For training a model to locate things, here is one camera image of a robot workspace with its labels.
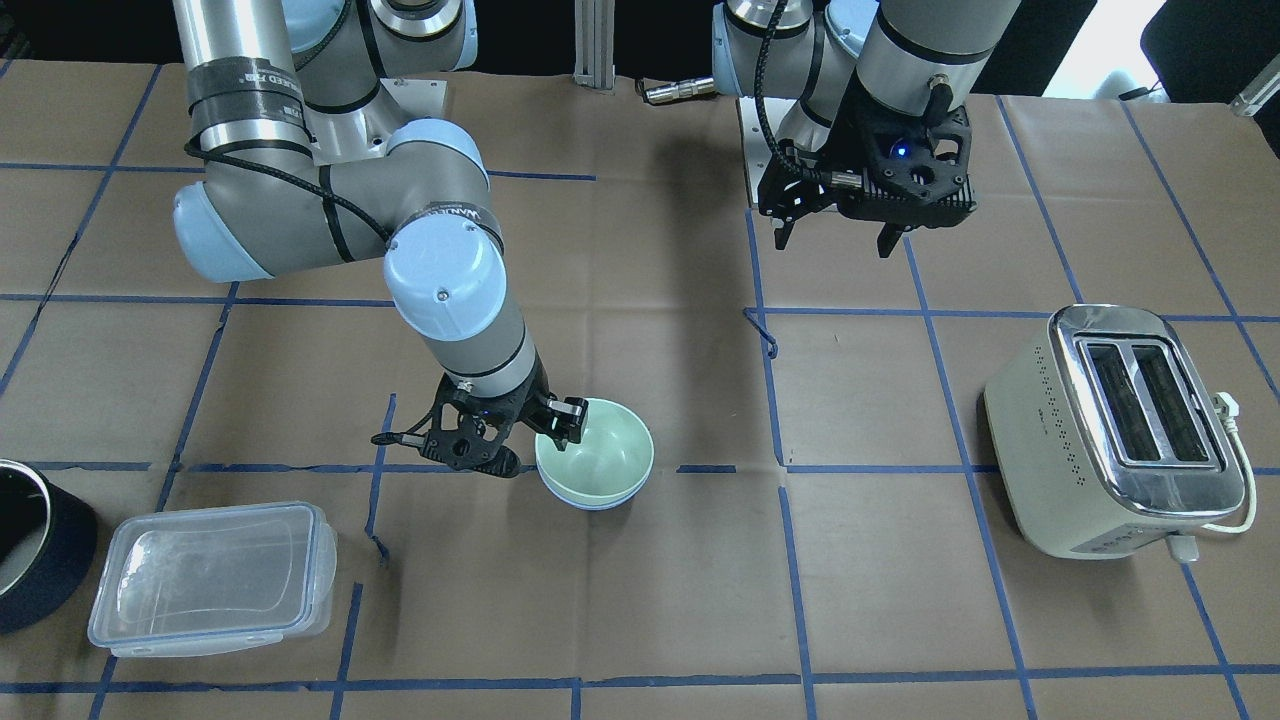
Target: cable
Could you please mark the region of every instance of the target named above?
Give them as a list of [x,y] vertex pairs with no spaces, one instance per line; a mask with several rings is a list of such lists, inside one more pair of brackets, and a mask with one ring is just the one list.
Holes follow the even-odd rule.
[[773,159],[792,176],[814,184],[822,184],[822,173],[813,168],[801,165],[782,154],[782,149],[778,147],[777,138],[773,137],[773,129],[769,128],[769,117],[764,109],[764,68],[769,61],[769,44],[773,42],[773,36],[778,32],[778,23],[782,22],[782,13],[786,9],[787,0],[778,0],[777,5],[773,6],[773,14],[769,15],[769,24],[764,28],[764,38],[760,41],[760,54],[755,58],[755,82],[753,85],[753,92],[755,94],[755,114],[760,118],[760,132],[764,135],[764,142],[769,146],[769,152],[773,154]]
[[1235,451],[1235,457],[1240,462],[1240,471],[1244,473],[1248,510],[1244,511],[1244,521],[1239,525],[1215,525],[1211,523],[1201,527],[1213,533],[1238,536],[1252,528],[1253,520],[1258,516],[1258,482],[1253,477],[1253,466],[1249,465],[1249,456],[1244,452],[1244,443],[1240,441],[1240,432],[1235,424],[1235,416],[1240,414],[1240,405],[1230,395],[1219,392],[1213,395],[1213,411],[1217,413],[1217,419],[1222,423],[1222,429],[1226,430],[1231,450]]
[[196,142],[193,140],[188,141],[187,145],[183,146],[183,150],[187,152],[187,155],[191,155],[192,158],[198,158],[207,163],[221,163],[224,165],[230,165],[233,168],[239,168],[242,170],[261,173],[264,176],[270,176],[275,179],[284,181],[294,187],[300,187],[312,195],[320,196],[333,202],[334,205],[338,205],[339,208],[343,208],[344,210],[348,210],[352,215],[360,218],[366,225],[372,228],[383,242],[388,242],[392,238],[392,233],[389,233],[387,228],[384,228],[376,219],[374,219],[372,215],[364,211],[360,208],[360,205],[356,205],[351,200],[347,200],[340,195],[330,192],[320,187],[319,184],[310,183],[300,178],[298,176],[287,173],[279,168],[273,168],[270,165],[264,165],[261,163],[246,160],[243,158],[233,158],[230,155],[224,155],[221,152],[209,152],[207,150],[201,150],[200,147],[196,146]]

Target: silver robot arm segment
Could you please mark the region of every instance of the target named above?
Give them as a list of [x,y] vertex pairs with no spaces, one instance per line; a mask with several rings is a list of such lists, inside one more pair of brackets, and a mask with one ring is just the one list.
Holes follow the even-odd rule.
[[[285,5],[292,15],[280,0],[174,0],[188,70],[188,152],[206,161],[205,182],[174,202],[191,264],[210,281],[234,282],[383,256],[396,307],[445,374],[421,421],[375,443],[513,477],[520,459],[503,443],[516,423],[561,447],[580,442],[586,402],[548,389],[507,287],[502,228],[475,142],[449,122],[406,118],[378,77],[388,63],[468,63],[471,3]],[[431,47],[422,65],[411,64],[413,42]],[[352,72],[338,77],[339,67]],[[312,104],[312,87],[323,104]],[[332,132],[320,137],[315,127]],[[317,165],[321,151],[347,160]]]
[[[902,232],[951,227],[977,209],[964,100],[1020,0],[727,0],[716,8],[722,92],[756,97],[773,155],[760,213],[786,247],[794,223],[829,205]],[[763,96],[797,97],[777,137]]]

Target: black cable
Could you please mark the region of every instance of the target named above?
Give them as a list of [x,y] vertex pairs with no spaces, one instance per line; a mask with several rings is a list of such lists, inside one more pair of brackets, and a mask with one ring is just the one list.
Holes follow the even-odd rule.
[[755,58],[755,114],[760,119],[760,132],[764,135],[764,142],[769,146],[769,152],[773,154],[773,159],[792,176],[796,176],[803,181],[822,184],[822,173],[813,168],[801,165],[782,154],[782,149],[778,147],[777,138],[773,137],[773,129],[769,128],[769,117],[764,110],[764,68],[769,61],[769,44],[773,41],[773,36],[778,32],[778,23],[782,22],[782,13],[786,9],[787,0],[778,0],[777,5],[773,6],[773,14],[769,15],[769,24],[764,28],[764,38],[760,41],[760,54]]
[[361,220],[364,220],[364,223],[366,225],[369,225],[370,228],[372,228],[374,232],[378,233],[378,237],[381,238],[383,242],[388,242],[392,238],[392,233],[389,233],[387,231],[387,228],[384,228],[376,219],[374,219],[372,215],[370,215],[369,213],[364,211],[360,208],[360,205],[356,205],[355,202],[352,202],[351,200],[347,200],[346,197],[343,197],[340,195],[329,192],[328,190],[325,190],[325,188],[323,188],[323,187],[320,187],[317,184],[310,183],[310,182],[300,178],[298,176],[294,176],[294,174],[291,174],[291,173],[285,173],[284,170],[280,170],[278,168],[273,168],[270,165],[264,165],[261,163],[255,163],[252,160],[246,160],[243,158],[234,158],[232,155],[224,155],[221,152],[209,152],[207,150],[201,150],[200,147],[196,146],[196,142],[193,140],[188,141],[187,145],[183,146],[183,150],[187,152],[187,155],[191,155],[192,158],[198,158],[198,159],[205,160],[207,163],[221,163],[224,165],[230,165],[233,168],[239,168],[242,170],[251,170],[251,172],[255,172],[255,173],[262,173],[264,176],[270,176],[270,177],[273,177],[275,179],[284,181],[284,182],[287,182],[287,183],[289,183],[289,184],[292,184],[294,187],[300,187],[300,188],[302,188],[302,190],[305,190],[305,191],[307,191],[307,192],[310,192],[312,195],[316,195],[319,197],[323,197],[323,199],[333,202],[334,205],[338,205],[339,208],[342,208],[344,210],[348,210],[352,215],[360,218]]

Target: toaster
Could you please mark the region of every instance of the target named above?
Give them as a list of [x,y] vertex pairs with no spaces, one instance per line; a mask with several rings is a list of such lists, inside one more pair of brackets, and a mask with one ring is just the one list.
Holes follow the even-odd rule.
[[[1107,560],[1238,510],[1239,461],[1187,350],[1160,316],[1073,305],[987,382],[1000,471],[1023,537]],[[1192,543],[1179,557],[1175,542]]]

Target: container lid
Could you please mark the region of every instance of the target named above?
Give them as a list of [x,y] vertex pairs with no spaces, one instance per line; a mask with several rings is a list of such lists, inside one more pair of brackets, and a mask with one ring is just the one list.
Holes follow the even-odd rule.
[[306,502],[131,518],[111,538],[88,638],[155,656],[279,642],[317,620],[334,547],[324,511]]

